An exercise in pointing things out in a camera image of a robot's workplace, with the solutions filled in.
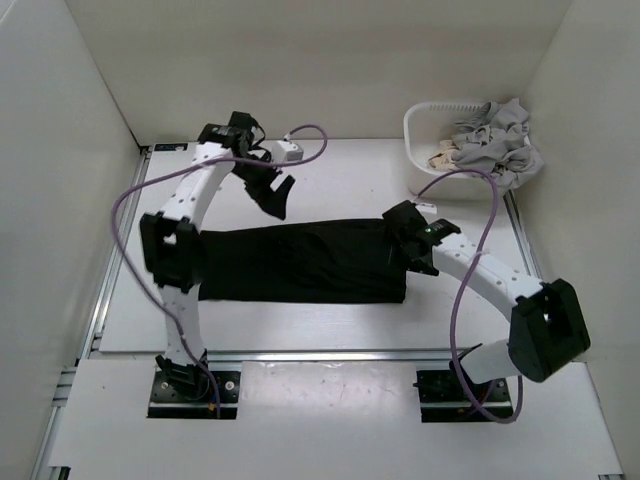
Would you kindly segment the black trousers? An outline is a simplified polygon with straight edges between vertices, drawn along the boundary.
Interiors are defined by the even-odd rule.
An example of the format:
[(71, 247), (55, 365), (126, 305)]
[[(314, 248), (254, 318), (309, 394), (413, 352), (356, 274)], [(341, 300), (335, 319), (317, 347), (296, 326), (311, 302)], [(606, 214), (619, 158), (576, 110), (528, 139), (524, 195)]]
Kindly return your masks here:
[(201, 301), (401, 304), (406, 266), (381, 219), (203, 231)]

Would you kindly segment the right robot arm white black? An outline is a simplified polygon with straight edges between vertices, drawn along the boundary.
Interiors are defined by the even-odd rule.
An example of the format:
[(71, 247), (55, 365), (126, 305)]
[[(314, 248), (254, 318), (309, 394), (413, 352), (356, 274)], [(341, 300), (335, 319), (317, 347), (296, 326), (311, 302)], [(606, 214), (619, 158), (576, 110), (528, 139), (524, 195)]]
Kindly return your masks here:
[(542, 383), (591, 347), (574, 287), (563, 279), (545, 282), (518, 273), (482, 252), (461, 229), (445, 219), (432, 223), (404, 201), (383, 214), (391, 237), (413, 272), (441, 273), (461, 281), (509, 322), (509, 336), (480, 345), (458, 358), (449, 387), (470, 400), (487, 382), (522, 376)]

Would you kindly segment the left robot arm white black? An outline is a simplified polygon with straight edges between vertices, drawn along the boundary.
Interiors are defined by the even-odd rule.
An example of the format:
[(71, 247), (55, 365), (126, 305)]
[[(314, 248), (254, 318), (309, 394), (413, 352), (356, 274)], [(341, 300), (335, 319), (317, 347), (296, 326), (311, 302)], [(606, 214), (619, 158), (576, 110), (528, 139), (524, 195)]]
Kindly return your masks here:
[(225, 125), (206, 124), (197, 139), (193, 170), (185, 174), (170, 199), (139, 224), (143, 258), (160, 294), (167, 347), (157, 357), (165, 382), (189, 402), (214, 406), (218, 382), (208, 367), (198, 313), (199, 286), (205, 275), (201, 225), (225, 178), (234, 174), (261, 210), (280, 220), (294, 179), (279, 175), (275, 164), (303, 158), (301, 146), (284, 137), (262, 148), (264, 131), (248, 113), (234, 112)]

